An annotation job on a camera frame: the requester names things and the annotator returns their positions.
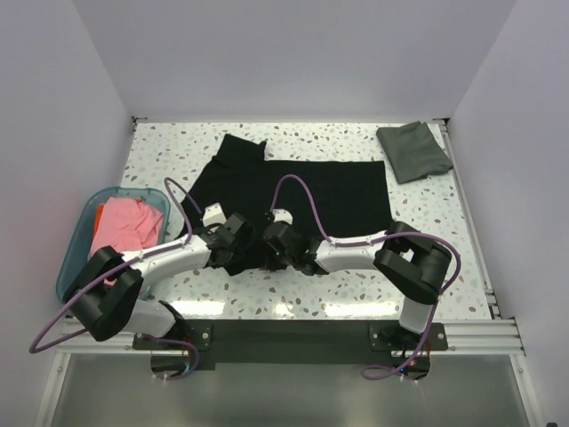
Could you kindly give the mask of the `black t shirt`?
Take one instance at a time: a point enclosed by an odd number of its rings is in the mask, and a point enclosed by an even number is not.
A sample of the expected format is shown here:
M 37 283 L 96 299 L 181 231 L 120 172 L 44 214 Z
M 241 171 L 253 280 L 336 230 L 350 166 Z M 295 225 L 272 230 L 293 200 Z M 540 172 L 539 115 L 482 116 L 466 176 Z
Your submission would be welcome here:
M 183 209 L 192 226 L 197 208 L 220 203 L 225 215 L 241 214 L 255 228 L 255 242 L 230 276 L 246 270 L 277 270 L 262 240 L 271 205 L 290 212 L 305 237 L 325 231 L 333 238 L 361 237 L 386 230 L 393 221 L 383 162 L 307 162 L 267 160 L 265 143 L 227 134 L 217 153 L 190 188 Z

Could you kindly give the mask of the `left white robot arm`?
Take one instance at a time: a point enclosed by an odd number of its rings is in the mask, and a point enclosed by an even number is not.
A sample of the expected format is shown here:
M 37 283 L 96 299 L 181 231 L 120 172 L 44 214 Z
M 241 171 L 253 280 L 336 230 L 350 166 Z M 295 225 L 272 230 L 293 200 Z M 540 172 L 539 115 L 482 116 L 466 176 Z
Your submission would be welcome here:
M 183 317 L 167 302 L 143 295 L 155 283 L 188 270 L 222 268 L 238 261 L 255 237 L 253 225 L 238 213 L 224 223 L 200 229 L 190 238 L 141 251 L 96 251 L 64 295 L 66 308 L 93 339 L 120 332 L 150 335 L 165 349 L 184 338 Z

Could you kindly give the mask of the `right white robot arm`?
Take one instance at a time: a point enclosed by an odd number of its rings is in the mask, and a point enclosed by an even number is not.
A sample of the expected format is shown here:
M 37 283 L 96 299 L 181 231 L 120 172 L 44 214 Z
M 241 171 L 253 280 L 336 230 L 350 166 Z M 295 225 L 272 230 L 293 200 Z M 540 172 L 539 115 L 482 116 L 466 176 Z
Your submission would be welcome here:
M 307 276 L 340 270 L 377 270 L 403 294 L 396 328 L 398 343 L 417 349 L 428 338 L 433 307 L 442 293 L 453 257 L 442 241 L 404 222 L 385 235 L 355 239 L 305 238 L 287 222 L 275 222 L 263 234 L 276 258 Z

